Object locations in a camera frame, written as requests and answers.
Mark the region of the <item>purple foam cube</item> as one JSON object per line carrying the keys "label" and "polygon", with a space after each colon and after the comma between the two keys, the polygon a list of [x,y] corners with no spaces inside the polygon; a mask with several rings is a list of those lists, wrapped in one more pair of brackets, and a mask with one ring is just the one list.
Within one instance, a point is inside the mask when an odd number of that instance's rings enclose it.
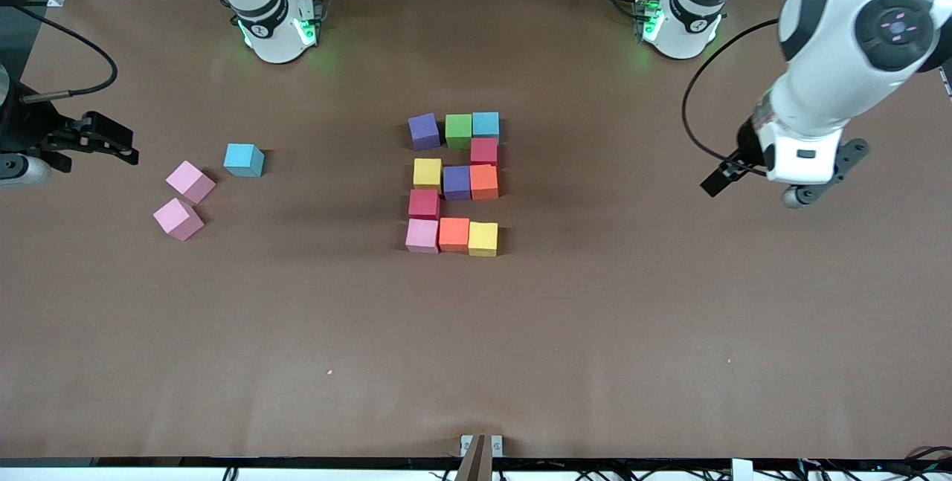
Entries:
{"label": "purple foam cube", "polygon": [[443,198],[448,201],[472,200],[472,179],[469,165],[443,167]]}
{"label": "purple foam cube", "polygon": [[425,113],[408,118],[409,135],[414,150],[437,149],[443,143],[434,113]]}

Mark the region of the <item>green foam cube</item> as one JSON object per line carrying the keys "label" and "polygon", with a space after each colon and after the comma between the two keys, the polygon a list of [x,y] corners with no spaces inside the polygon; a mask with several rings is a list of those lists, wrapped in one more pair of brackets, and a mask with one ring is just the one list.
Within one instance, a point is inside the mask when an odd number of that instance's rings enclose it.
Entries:
{"label": "green foam cube", "polygon": [[454,150],[472,148],[473,115],[472,113],[448,113],[443,122],[443,135],[446,146]]}

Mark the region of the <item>orange foam cube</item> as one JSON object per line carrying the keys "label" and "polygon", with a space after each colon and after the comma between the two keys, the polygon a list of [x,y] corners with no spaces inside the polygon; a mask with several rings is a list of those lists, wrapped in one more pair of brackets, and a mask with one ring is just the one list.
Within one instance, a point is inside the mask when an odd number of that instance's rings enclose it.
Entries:
{"label": "orange foam cube", "polygon": [[472,220],[460,217],[442,217],[439,220],[437,244],[442,253],[469,253],[469,228]]}
{"label": "orange foam cube", "polygon": [[498,169],[489,164],[469,166],[469,182],[472,200],[491,200],[500,196]]}

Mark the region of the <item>brown table cover sheet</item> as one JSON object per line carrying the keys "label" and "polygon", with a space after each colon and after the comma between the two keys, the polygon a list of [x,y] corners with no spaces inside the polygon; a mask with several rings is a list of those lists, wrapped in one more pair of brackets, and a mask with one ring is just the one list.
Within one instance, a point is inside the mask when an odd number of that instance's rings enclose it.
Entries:
{"label": "brown table cover sheet", "polygon": [[[0,456],[902,458],[952,446],[952,102],[916,74],[801,210],[716,198],[681,128],[698,61],[608,0],[332,0],[266,65],[219,0],[67,0],[119,77],[59,103],[134,132],[0,190]],[[443,143],[414,150],[408,118]],[[414,159],[499,112],[498,255],[405,247]],[[260,178],[223,167],[264,152]],[[195,204],[164,179],[189,161]],[[205,226],[154,220],[177,198]]]}

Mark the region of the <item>pink foam cube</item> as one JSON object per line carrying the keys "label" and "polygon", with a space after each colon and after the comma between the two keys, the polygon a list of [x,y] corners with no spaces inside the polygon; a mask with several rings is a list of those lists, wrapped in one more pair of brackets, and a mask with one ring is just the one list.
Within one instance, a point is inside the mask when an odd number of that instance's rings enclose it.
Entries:
{"label": "pink foam cube", "polygon": [[190,239],[205,226],[199,214],[183,200],[173,198],[153,213],[153,218],[165,234],[179,241]]}
{"label": "pink foam cube", "polygon": [[411,253],[438,254],[440,252],[438,246],[439,227],[438,220],[409,219],[405,247]]}
{"label": "pink foam cube", "polygon": [[195,204],[201,203],[216,187],[214,180],[189,161],[183,161],[166,179],[177,193]]}

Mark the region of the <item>metal post bracket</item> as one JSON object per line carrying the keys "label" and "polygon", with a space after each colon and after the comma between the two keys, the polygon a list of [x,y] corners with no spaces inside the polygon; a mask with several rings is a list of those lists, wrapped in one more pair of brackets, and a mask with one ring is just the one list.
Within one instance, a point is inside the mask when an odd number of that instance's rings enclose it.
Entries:
{"label": "metal post bracket", "polygon": [[502,436],[461,436],[461,464],[454,481],[494,481],[494,459],[504,457]]}

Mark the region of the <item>yellow foam cube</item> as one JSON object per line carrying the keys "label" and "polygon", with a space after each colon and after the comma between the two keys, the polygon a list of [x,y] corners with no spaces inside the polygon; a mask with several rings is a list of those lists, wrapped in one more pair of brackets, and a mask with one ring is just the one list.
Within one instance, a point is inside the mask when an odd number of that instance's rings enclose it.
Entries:
{"label": "yellow foam cube", "polygon": [[415,190],[436,190],[442,192],[443,162],[438,157],[417,157],[414,159]]}
{"label": "yellow foam cube", "polygon": [[472,256],[494,257],[498,255],[499,225],[496,222],[469,223],[467,253]]}

